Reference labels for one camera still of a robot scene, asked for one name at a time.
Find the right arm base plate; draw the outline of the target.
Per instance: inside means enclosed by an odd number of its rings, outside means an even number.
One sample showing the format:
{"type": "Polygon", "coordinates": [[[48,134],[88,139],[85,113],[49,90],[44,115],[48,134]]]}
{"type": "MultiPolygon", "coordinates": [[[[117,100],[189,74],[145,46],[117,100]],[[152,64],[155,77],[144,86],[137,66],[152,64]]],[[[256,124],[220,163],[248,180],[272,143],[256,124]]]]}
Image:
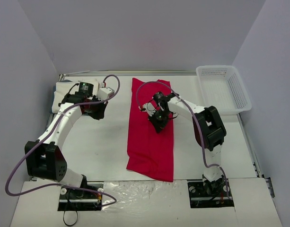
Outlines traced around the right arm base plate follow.
{"type": "Polygon", "coordinates": [[[230,188],[226,187],[223,180],[213,183],[200,180],[188,181],[187,188],[192,209],[234,207],[230,188]]]}

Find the red t-shirt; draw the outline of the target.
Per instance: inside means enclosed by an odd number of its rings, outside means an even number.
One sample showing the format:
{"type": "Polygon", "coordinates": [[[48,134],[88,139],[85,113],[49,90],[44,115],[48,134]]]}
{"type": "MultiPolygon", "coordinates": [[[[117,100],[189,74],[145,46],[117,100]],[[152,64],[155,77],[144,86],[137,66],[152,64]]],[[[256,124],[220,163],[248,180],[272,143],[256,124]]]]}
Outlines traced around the red t-shirt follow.
{"type": "Polygon", "coordinates": [[[171,86],[169,81],[158,80],[142,86],[144,82],[132,79],[132,98],[128,124],[127,154],[129,160],[126,169],[150,177],[154,180],[172,182],[174,179],[174,124],[170,121],[164,130],[156,133],[155,128],[148,120],[148,114],[141,112],[137,104],[152,99],[152,96],[161,91],[170,94],[170,89],[161,83],[171,86]]]}

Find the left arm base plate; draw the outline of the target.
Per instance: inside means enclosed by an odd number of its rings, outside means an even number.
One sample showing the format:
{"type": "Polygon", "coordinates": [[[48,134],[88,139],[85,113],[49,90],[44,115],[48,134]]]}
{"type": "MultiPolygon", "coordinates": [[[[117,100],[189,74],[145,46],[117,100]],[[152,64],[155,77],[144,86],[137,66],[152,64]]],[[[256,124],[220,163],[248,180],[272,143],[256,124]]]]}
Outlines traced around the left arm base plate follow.
{"type": "Polygon", "coordinates": [[[58,211],[100,211],[102,209],[102,183],[89,183],[88,192],[62,187],[59,195],[58,211]]]}

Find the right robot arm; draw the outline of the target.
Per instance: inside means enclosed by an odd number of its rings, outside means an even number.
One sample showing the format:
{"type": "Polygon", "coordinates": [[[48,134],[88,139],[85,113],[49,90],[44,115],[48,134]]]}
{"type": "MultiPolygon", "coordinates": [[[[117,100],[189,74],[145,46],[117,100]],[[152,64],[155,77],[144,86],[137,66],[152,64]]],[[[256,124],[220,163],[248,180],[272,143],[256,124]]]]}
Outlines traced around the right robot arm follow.
{"type": "Polygon", "coordinates": [[[221,168],[221,149],[227,131],[216,107],[203,107],[182,99],[179,95],[171,93],[164,95],[157,92],[152,101],[142,106],[142,111],[148,114],[148,120],[153,125],[156,133],[165,129],[167,124],[182,116],[193,123],[194,135],[197,143],[202,148],[203,163],[203,189],[208,195],[215,195],[220,190],[218,180],[224,173],[221,168]]]}

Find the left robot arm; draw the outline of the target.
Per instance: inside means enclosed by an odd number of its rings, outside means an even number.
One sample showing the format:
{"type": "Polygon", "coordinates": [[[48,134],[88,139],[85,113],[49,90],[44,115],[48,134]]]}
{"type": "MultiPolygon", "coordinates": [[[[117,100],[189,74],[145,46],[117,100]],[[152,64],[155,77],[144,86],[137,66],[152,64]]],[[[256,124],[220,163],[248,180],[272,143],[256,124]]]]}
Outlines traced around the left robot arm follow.
{"type": "Polygon", "coordinates": [[[71,186],[71,192],[83,198],[88,194],[87,178],[68,168],[62,147],[73,125],[83,114],[95,120],[103,119],[107,99],[114,95],[114,90],[100,87],[94,93],[95,86],[87,82],[78,83],[78,87],[74,94],[65,94],[51,125],[36,141],[26,143],[25,152],[31,153],[26,158],[29,176],[71,186]]]}

